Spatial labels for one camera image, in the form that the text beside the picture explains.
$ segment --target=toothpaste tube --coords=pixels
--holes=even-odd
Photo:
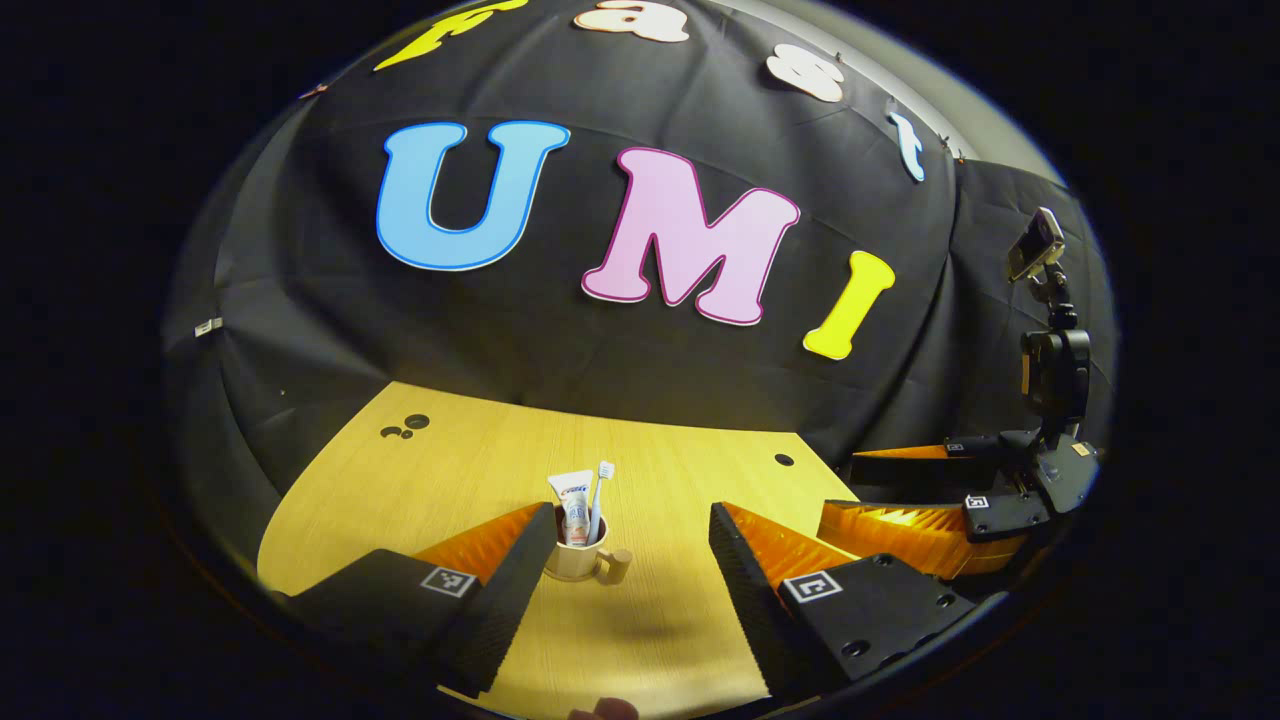
[[[586,511],[586,489],[591,486],[593,470],[579,470],[552,475],[547,482],[556,491],[561,506],[564,507],[564,544],[586,547],[589,518]]]

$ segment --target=letter i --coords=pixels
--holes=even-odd
[[[804,336],[804,348],[832,360],[849,357],[852,350],[854,333],[863,324],[863,318],[872,304],[884,290],[893,287],[893,269],[870,252],[855,251],[849,256],[849,269],[852,274],[840,292],[840,300],[827,314],[817,329]]]

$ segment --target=finger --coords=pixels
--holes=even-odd
[[[595,703],[595,714],[602,720],[640,720],[640,711],[636,706],[617,697],[602,697]]]

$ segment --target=white toothbrush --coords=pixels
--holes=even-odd
[[[613,462],[600,460],[600,479],[595,480],[595,497],[591,500],[591,529],[586,536],[586,544],[595,544],[600,539],[600,486],[604,478],[613,477]]]

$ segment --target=black cloth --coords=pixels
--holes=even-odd
[[[796,432],[832,465],[945,433],[1034,427],[1018,395],[1018,334],[1043,328],[1044,313],[1002,269],[1039,205],[1066,232],[1061,264],[1094,345],[1083,437],[1105,443],[1117,332],[1101,251],[1070,192],[1011,168],[956,164],[899,101],[923,143],[916,183],[883,88],[842,67],[845,99],[818,101],[773,78],[764,60],[780,42],[826,56],[819,49],[728,8],[671,5],[689,15],[687,41],[584,31],[572,26],[580,3],[540,0],[372,72],[430,24],[421,23],[298,100],[246,151],[192,231],[166,323],[166,347],[216,348],[225,402],[255,459],[221,482],[279,497],[389,380],[586,415]],[[387,137],[428,122],[468,128],[431,202],[436,223],[461,229],[488,201],[498,149],[485,137],[511,119],[572,133],[543,167],[518,245],[461,273],[389,255],[374,224]],[[626,192],[616,158],[634,146],[689,159],[709,219],[754,187],[799,205],[759,324],[694,309],[714,273],[668,307],[652,256],[653,292],[641,302],[581,290]],[[884,260],[896,283],[852,354],[832,361],[801,338],[835,305],[855,250]],[[212,316],[224,327],[192,338]],[[210,436],[182,450],[196,462],[224,442]],[[256,487],[264,478],[269,493]],[[239,523],[251,528],[232,534],[260,537],[261,516],[246,514]],[[256,555],[256,542],[237,544]]]

